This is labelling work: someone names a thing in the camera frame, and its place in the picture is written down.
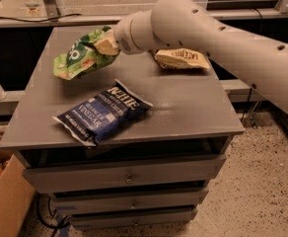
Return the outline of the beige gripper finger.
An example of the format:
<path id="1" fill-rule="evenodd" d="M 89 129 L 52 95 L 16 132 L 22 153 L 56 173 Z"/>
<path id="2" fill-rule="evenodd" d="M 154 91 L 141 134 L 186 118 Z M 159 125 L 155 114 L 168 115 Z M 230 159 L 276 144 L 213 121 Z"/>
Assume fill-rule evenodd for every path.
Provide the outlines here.
<path id="1" fill-rule="evenodd" d="M 94 43 L 97 51 L 104 55 L 118 55 L 119 47 L 114 38 L 113 30 L 106 31 L 103 36 Z"/>

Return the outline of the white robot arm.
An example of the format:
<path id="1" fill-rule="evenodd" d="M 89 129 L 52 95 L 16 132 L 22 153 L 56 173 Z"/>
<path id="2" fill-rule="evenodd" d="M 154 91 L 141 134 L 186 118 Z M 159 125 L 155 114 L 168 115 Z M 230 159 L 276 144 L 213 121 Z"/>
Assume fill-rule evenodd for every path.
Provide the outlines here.
<path id="1" fill-rule="evenodd" d="M 121 19 L 95 47 L 109 55 L 196 50 L 288 115 L 288 43 L 225 25 L 192 0 L 158 0 Z"/>

